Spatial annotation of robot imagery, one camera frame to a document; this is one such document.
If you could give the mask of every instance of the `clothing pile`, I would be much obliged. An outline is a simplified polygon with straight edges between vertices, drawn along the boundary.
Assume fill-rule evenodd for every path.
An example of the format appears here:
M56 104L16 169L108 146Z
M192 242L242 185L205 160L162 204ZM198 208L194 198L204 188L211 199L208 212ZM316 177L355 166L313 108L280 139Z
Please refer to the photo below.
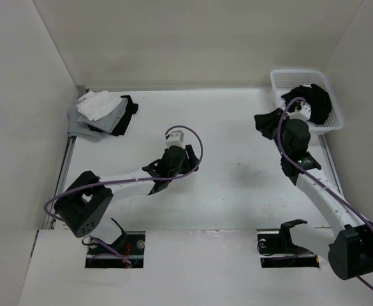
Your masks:
M303 97L311 107L311 117L309 121L315 124L324 124L332 111L332 103L329 94L316 84L295 87L287 94L281 96L287 105L292 99ZM298 105L292 105L289 112L294 112Z
M81 136L98 142L106 134L123 135L138 104L131 96L116 92L88 92L68 109L69 136Z

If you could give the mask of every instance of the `beige wall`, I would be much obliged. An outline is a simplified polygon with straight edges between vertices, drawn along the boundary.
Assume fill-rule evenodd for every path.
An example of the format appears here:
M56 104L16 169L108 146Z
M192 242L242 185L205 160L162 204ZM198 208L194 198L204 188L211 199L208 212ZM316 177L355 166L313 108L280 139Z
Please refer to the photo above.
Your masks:
M17 305L75 85L31 0L0 0L0 306Z
M373 220L373 0L364 0L324 72L345 116L328 135L347 199Z
M362 0L34 0L76 84L270 86L322 69Z

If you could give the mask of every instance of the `white laundry basket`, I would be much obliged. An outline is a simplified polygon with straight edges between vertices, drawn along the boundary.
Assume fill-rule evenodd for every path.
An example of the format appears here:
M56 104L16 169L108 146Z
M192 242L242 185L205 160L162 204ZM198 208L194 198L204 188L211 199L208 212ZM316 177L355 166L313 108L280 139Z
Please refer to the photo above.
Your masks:
M316 84L327 91L332 102L332 111L328 119L322 125L307 121L309 131L312 135L323 135L334 129L343 128L344 119L339 109L337 98L333 94L332 88L322 72L307 69L278 69L273 70L270 73L270 77L274 91L275 105L282 109L285 107L285 100L283 100L281 96L295 87Z

